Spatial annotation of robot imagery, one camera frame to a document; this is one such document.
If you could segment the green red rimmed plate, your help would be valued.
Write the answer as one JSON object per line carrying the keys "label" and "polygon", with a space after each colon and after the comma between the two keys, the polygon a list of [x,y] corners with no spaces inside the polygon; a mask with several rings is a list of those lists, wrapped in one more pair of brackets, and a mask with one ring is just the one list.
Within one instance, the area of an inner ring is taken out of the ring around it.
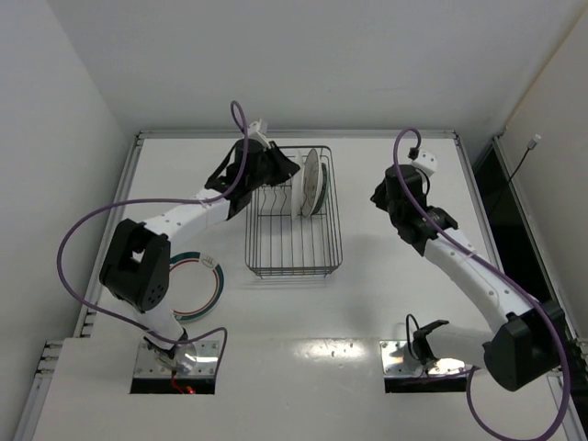
{"label": "green red rimmed plate", "polygon": [[300,168],[299,171],[291,178],[291,200],[290,200],[290,214],[293,219],[299,216],[302,212],[304,204],[304,159],[300,151],[296,152],[294,158],[295,164]]}
{"label": "green red rimmed plate", "polygon": [[183,252],[171,258],[169,303],[182,324],[198,321],[209,314],[221,299],[225,276],[211,256]]}

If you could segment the white plate teal rim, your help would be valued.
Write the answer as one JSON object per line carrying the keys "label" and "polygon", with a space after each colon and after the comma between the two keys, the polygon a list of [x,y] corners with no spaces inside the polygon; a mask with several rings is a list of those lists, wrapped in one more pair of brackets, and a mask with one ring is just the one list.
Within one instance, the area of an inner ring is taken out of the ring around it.
{"label": "white plate teal rim", "polygon": [[323,200],[324,176],[322,162],[316,149],[311,149],[304,162],[300,212],[310,217],[320,210]]}

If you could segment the blue floral green plate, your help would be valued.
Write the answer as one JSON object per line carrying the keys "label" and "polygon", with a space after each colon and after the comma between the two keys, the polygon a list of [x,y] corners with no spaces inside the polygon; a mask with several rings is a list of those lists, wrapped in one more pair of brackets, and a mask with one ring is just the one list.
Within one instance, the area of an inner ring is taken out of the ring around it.
{"label": "blue floral green plate", "polygon": [[322,184],[321,184],[321,191],[319,193],[319,196],[317,197],[315,206],[314,206],[314,210],[313,213],[317,214],[321,211],[322,209],[322,205],[324,203],[324,200],[326,198],[327,195],[327,188],[328,188],[328,181],[329,181],[329,177],[328,177],[328,169],[326,164],[321,164],[321,176],[322,176]]}

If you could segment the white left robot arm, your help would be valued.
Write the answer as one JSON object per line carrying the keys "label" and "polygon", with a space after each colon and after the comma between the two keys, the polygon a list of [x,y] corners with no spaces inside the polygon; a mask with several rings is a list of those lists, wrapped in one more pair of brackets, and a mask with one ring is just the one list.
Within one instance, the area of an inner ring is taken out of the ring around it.
{"label": "white left robot arm", "polygon": [[164,302],[173,247],[235,217],[259,187],[281,185],[300,169],[300,161],[289,159],[273,142],[239,140],[194,196],[194,204],[177,205],[142,222],[125,219],[118,224],[99,281],[134,309],[141,325],[155,332],[144,340],[162,362],[176,367],[193,347],[179,344],[188,339],[187,331]]}

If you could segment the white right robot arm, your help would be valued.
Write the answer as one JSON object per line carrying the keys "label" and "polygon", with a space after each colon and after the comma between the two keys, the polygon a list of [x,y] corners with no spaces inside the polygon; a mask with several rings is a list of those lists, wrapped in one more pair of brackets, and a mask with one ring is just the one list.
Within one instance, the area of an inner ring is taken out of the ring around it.
{"label": "white right robot arm", "polygon": [[400,238],[443,271],[482,314],[489,332],[436,320],[413,333],[410,353],[422,365],[455,358],[485,369],[504,389],[516,391],[560,364],[557,345],[565,314],[556,301],[533,308],[503,275],[477,256],[458,223],[429,206],[423,179],[408,164],[391,166],[371,201],[388,213]]}

